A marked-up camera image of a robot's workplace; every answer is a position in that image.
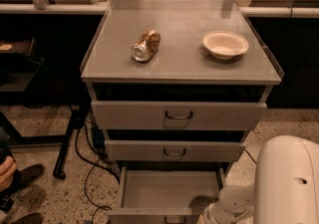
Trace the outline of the person hand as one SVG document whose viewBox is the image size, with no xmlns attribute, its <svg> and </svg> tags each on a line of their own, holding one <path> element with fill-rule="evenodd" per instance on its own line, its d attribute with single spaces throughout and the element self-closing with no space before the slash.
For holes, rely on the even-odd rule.
<svg viewBox="0 0 319 224">
<path fill-rule="evenodd" d="M 7 156 L 0 164 L 0 192 L 8 189 L 14 180 L 17 163 L 12 156 Z"/>
</svg>

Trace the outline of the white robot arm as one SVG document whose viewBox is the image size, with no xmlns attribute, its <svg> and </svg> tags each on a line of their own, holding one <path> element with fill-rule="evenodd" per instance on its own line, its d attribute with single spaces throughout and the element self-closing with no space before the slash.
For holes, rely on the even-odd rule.
<svg viewBox="0 0 319 224">
<path fill-rule="evenodd" d="M 197 224 L 319 224 L 319 144 L 280 135 L 262 147 L 252 185 L 225 186 Z"/>
</svg>

